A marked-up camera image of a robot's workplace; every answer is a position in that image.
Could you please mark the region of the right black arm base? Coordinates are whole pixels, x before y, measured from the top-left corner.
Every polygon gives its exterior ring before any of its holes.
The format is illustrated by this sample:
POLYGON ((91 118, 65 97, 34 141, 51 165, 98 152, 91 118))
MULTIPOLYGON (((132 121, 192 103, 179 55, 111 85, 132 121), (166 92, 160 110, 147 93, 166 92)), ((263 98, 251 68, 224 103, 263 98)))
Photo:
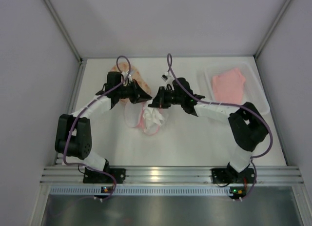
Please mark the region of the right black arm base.
POLYGON ((253 168, 247 167, 237 172, 229 164, 226 167, 211 169, 212 181, 214 184, 252 184, 255 179, 253 168))

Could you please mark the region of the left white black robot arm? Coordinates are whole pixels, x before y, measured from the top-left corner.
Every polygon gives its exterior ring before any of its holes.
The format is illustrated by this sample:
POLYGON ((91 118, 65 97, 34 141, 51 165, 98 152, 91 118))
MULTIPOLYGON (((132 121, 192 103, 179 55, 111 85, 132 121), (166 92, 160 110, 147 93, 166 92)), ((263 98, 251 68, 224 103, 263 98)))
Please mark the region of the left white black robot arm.
POLYGON ((130 73, 109 72, 101 90, 81 109, 62 114, 58 119, 55 150, 63 155, 67 166, 82 166, 91 171, 107 175, 108 161, 93 151, 92 123, 114 108, 121 99, 132 104, 152 99, 136 80, 129 79, 130 73))

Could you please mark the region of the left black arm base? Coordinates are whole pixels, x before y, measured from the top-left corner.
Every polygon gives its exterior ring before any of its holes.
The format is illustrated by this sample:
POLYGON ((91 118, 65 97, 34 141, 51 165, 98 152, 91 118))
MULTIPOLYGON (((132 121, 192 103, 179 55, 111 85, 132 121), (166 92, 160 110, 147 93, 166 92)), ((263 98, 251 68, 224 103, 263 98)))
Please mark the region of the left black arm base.
MULTIPOLYGON (((126 177, 125 168, 110 168, 108 173, 114 177, 117 184, 122 184, 126 177)), ((85 169, 82 182, 84 184, 112 184, 113 178, 96 171, 85 169)))

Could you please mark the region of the floral orange bra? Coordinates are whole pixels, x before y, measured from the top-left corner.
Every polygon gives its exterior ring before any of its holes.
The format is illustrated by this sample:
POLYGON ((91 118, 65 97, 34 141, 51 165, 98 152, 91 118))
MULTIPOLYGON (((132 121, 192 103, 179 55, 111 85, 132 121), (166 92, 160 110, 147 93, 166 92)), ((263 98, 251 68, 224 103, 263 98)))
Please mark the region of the floral orange bra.
MULTIPOLYGON (((110 72, 120 72, 122 74, 121 82, 123 81, 123 77, 125 77, 129 72, 129 64, 127 62, 121 62, 113 66, 110 72)), ((151 88, 148 86, 147 82, 143 79, 142 75, 140 74, 139 70, 135 67, 131 67, 131 73, 127 80, 123 83, 124 86, 127 86, 128 83, 135 80, 138 85, 149 95, 152 94, 151 88)))

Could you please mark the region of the white mesh laundry bag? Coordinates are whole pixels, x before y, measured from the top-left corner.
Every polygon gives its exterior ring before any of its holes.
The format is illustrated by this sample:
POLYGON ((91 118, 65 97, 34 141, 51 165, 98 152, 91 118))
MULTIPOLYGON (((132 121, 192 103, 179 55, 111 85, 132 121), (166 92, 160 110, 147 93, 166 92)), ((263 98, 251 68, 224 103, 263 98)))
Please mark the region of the white mesh laundry bag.
MULTIPOLYGON (((142 114, 143 114, 144 109, 147 108, 148 104, 150 104, 151 102, 152 102, 152 100, 149 100, 149 101, 144 102, 144 103, 137 103, 137 104, 132 104, 130 102, 127 102, 126 105, 125 105, 125 109, 124 109, 125 123, 130 128, 140 128, 143 131, 143 128, 142 128, 142 114)), ((163 123, 163 125, 164 125, 167 122, 169 114, 164 109, 159 109, 158 108, 158 110, 163 115, 163 117, 165 118, 165 122, 163 123)))

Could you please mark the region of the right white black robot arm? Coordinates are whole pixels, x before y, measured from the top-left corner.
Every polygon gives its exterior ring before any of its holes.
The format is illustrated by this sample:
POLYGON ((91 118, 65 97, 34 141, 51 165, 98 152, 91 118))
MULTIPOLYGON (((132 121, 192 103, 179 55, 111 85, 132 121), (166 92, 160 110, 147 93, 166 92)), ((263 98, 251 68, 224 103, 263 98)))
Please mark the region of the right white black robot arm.
POLYGON ((172 84, 159 87, 157 95, 148 106, 168 109, 171 105, 180 105, 187 114, 229 125, 237 146, 228 166, 237 173, 244 171, 251 163, 255 148, 267 135, 271 135, 267 123, 250 102, 237 105, 206 102, 204 98, 193 93, 185 78, 178 78, 172 84))

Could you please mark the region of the pink cloth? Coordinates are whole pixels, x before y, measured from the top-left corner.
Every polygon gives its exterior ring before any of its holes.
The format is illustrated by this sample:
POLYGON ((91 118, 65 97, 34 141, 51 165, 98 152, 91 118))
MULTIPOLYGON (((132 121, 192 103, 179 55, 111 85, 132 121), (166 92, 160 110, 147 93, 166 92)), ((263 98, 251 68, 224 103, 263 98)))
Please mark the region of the pink cloth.
POLYGON ((212 77, 212 90, 218 102, 241 104, 246 79, 239 68, 212 77))

